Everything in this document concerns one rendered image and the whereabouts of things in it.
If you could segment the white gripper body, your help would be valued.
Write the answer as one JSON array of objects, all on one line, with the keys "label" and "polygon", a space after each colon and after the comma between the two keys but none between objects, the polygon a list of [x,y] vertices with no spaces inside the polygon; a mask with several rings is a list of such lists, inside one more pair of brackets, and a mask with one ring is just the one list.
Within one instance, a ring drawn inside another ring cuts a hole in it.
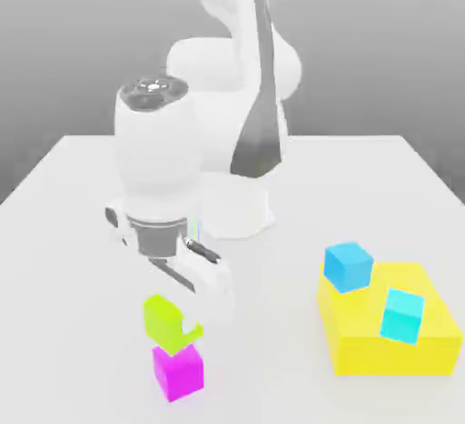
[{"label": "white gripper body", "polygon": [[233,278],[225,259],[201,244],[180,244],[169,258],[151,258],[155,287],[192,322],[227,324],[233,317]]}]

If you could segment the small lime green cube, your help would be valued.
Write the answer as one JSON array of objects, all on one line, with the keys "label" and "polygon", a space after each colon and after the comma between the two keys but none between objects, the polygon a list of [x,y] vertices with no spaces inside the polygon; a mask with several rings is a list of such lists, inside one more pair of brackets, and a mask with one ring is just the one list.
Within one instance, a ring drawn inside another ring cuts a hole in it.
[{"label": "small lime green cube", "polygon": [[183,312],[161,294],[154,294],[143,303],[146,335],[173,356],[203,336],[203,326],[183,331]]}]

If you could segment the small magenta cube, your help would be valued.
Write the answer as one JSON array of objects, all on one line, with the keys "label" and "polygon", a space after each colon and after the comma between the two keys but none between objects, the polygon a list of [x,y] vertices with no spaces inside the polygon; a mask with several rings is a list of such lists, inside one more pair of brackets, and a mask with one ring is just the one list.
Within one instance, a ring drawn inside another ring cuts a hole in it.
[{"label": "small magenta cube", "polygon": [[161,347],[153,348],[153,372],[169,402],[204,387],[203,358],[193,344],[170,356]]}]

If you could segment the small blue cube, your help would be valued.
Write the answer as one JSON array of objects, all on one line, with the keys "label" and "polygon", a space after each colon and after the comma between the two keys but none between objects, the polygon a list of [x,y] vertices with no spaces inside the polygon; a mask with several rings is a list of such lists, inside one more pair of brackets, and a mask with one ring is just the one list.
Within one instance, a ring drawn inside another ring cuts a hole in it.
[{"label": "small blue cube", "polygon": [[339,293],[368,287],[374,259],[356,242],[325,249],[323,274]]}]

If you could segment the small cyan cube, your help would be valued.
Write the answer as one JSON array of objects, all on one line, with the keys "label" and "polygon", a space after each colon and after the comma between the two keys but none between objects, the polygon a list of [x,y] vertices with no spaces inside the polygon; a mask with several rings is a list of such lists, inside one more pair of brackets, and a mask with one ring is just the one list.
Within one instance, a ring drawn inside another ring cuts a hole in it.
[{"label": "small cyan cube", "polygon": [[425,298],[421,295],[389,288],[381,317],[380,335],[389,340],[416,346],[424,305]]}]

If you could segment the large yellow box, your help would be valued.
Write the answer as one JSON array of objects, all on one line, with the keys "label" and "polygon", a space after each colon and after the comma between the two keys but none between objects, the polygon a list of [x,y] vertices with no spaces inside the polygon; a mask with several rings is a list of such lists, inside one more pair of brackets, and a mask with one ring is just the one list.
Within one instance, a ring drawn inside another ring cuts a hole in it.
[{"label": "large yellow box", "polygon": [[[415,345],[381,336],[389,289],[424,298]],[[454,371],[463,333],[421,264],[377,262],[371,284],[347,293],[338,292],[321,275],[317,300],[335,373],[448,375]]]}]

